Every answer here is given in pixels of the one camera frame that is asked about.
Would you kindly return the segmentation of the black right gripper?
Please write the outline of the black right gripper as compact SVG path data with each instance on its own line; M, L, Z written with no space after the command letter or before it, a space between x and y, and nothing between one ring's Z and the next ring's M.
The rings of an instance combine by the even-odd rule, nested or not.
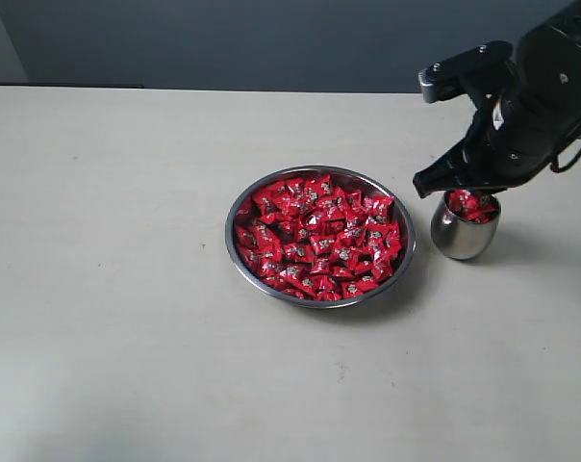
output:
M413 176L420 198L462 186L520 186L577 135L581 123L581 1L575 1L518 42L516 77L487 110L464 148L450 148Z

